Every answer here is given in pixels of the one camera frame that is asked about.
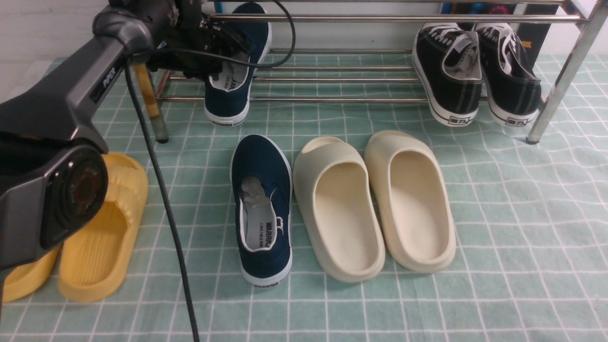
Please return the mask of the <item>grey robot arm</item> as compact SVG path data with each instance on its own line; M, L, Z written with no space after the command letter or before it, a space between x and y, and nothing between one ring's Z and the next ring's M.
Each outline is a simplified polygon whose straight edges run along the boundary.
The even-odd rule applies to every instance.
M252 51L243 33L200 8L111 0L92 39L1 104L2 303L38 290L59 252L59 289L70 301L100 301L122 285L149 181L139 162L108 150L93 116L130 64L206 76L222 57Z

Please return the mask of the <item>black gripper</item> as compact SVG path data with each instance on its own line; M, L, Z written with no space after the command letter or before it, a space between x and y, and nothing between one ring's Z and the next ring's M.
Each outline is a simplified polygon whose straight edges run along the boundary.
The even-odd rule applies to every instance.
M126 58L150 71L182 72L204 79L223 69L225 58L252 54L252 43L228 24L211 19L200 0L111 0L111 14L145 28L139 43L127 39Z

